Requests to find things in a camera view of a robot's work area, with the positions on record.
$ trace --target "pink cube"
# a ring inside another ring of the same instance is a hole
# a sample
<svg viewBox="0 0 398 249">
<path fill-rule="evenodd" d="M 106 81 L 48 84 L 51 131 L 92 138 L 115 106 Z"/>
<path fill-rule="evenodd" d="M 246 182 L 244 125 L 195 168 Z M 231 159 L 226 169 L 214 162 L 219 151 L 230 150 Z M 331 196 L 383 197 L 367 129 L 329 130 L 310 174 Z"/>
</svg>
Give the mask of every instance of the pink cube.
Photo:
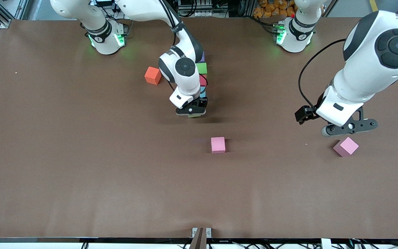
<svg viewBox="0 0 398 249">
<path fill-rule="evenodd" d="M 225 137 L 211 138 L 211 153 L 225 153 Z"/>
<path fill-rule="evenodd" d="M 204 79 L 204 77 L 202 77 L 202 76 L 199 75 L 199 83 L 200 83 L 200 86 L 207 86 L 207 81 Z"/>
<path fill-rule="evenodd" d="M 351 138 L 347 137 L 344 140 L 341 140 L 334 146 L 334 150 L 339 153 L 342 157 L 351 156 L 354 151 L 359 148 L 359 145 L 356 144 Z"/>
</svg>

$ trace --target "green cube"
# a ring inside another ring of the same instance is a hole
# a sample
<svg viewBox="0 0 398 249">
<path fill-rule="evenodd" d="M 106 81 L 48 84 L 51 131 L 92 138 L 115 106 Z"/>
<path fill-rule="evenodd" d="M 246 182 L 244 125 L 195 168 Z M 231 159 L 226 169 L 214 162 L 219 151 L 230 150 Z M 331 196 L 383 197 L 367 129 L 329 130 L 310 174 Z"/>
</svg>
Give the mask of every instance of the green cube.
<svg viewBox="0 0 398 249">
<path fill-rule="evenodd" d="M 207 74 L 207 63 L 196 63 L 200 74 Z"/>
</svg>

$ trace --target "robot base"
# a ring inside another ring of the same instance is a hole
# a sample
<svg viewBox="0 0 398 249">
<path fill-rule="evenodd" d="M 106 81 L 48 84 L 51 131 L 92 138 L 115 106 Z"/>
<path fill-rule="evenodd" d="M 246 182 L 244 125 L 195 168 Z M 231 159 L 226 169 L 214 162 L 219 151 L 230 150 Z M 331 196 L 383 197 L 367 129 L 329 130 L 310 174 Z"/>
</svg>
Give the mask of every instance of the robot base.
<svg viewBox="0 0 398 249">
<path fill-rule="evenodd" d="M 109 20 L 109 23 L 112 25 L 112 33 L 105 38 L 104 42 L 98 43 L 89 36 L 92 46 L 103 55 L 112 55 L 117 52 L 121 47 L 125 46 L 127 38 L 124 33 L 124 24 L 114 20 Z"/>
<path fill-rule="evenodd" d="M 305 47 L 310 44 L 313 33 L 311 33 L 311 35 L 308 35 L 308 37 L 304 40 L 298 41 L 297 38 L 289 31 L 291 20 L 291 17 L 287 17 L 286 19 L 279 22 L 279 24 L 283 25 L 285 29 L 280 35 L 277 36 L 276 43 L 288 52 L 298 53 L 304 50 Z"/>
<path fill-rule="evenodd" d="M 197 98 L 192 102 L 186 104 L 182 109 L 176 108 L 176 115 L 189 116 L 189 115 L 204 115 L 207 107 L 208 99 Z"/>
<path fill-rule="evenodd" d="M 368 132 L 377 128 L 377 121 L 374 119 L 363 119 L 363 108 L 360 107 L 357 112 L 359 113 L 359 120 L 354 120 L 352 116 L 341 127 L 332 123 L 322 128 L 322 135 L 324 137 L 336 137 L 344 134 L 356 134 L 360 132 Z"/>
</svg>

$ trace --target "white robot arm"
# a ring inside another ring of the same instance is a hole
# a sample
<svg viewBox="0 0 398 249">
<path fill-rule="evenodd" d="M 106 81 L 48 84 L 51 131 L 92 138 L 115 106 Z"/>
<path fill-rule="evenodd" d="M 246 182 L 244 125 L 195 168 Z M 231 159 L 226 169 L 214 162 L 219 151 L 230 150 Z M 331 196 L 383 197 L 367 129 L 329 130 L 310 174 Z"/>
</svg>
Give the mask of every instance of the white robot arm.
<svg viewBox="0 0 398 249">
<path fill-rule="evenodd" d="M 103 55 L 111 55 L 125 45 L 123 24 L 106 19 L 101 9 L 90 6 L 90 0 L 50 0 L 58 14 L 81 21 L 93 47 Z M 191 35 L 177 13 L 165 0 L 117 0 L 125 16 L 134 21 L 163 20 L 179 38 L 178 44 L 159 58 L 162 75 L 177 84 L 170 101 L 178 115 L 203 115 L 207 98 L 200 98 L 199 71 L 201 44 Z"/>
<path fill-rule="evenodd" d="M 310 44 L 313 30 L 322 16 L 320 8 L 326 0 L 295 0 L 295 4 L 299 7 L 294 17 L 287 17 L 279 24 L 284 29 L 277 37 L 277 44 L 288 52 L 301 52 L 308 44 Z"/>
<path fill-rule="evenodd" d="M 68 19 L 78 19 L 87 30 L 92 46 L 103 55 L 111 55 L 125 45 L 124 24 L 107 20 L 90 0 L 50 0 L 54 11 Z"/>
<path fill-rule="evenodd" d="M 178 115 L 205 114 L 207 99 L 199 99 L 200 75 L 196 67 L 202 58 L 203 49 L 172 7 L 165 0 L 117 0 L 116 4 L 131 20 L 159 19 L 170 26 L 179 38 L 179 43 L 159 57 L 162 75 L 177 84 L 170 101 L 178 108 Z"/>
<path fill-rule="evenodd" d="M 375 121 L 368 127 L 369 121 L 356 123 L 351 116 L 398 80 L 398 14 L 377 11 L 363 17 L 349 33 L 343 55 L 345 67 L 319 98 L 316 110 L 303 106 L 295 114 L 301 124 L 318 117 L 327 120 L 330 125 L 322 129 L 325 136 L 376 127 Z"/>
</svg>

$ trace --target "brown table surface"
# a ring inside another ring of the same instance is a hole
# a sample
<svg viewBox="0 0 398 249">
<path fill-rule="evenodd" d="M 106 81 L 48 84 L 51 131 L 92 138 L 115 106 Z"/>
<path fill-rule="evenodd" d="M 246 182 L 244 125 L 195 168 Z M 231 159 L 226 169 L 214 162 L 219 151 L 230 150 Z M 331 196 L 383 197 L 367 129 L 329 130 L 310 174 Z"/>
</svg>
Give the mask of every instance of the brown table surface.
<svg viewBox="0 0 398 249">
<path fill-rule="evenodd" d="M 76 21 L 0 32 L 0 237 L 398 238 L 398 82 L 365 104 L 379 127 L 351 158 L 300 126 L 297 76 L 358 19 L 322 19 L 300 54 L 250 19 L 187 19 L 208 63 L 209 108 L 178 117 L 166 82 L 145 83 L 172 33 L 136 22 L 98 54 Z M 308 67 L 316 101 L 344 65 L 341 44 Z M 228 152 L 210 154 L 210 137 Z"/>
</svg>

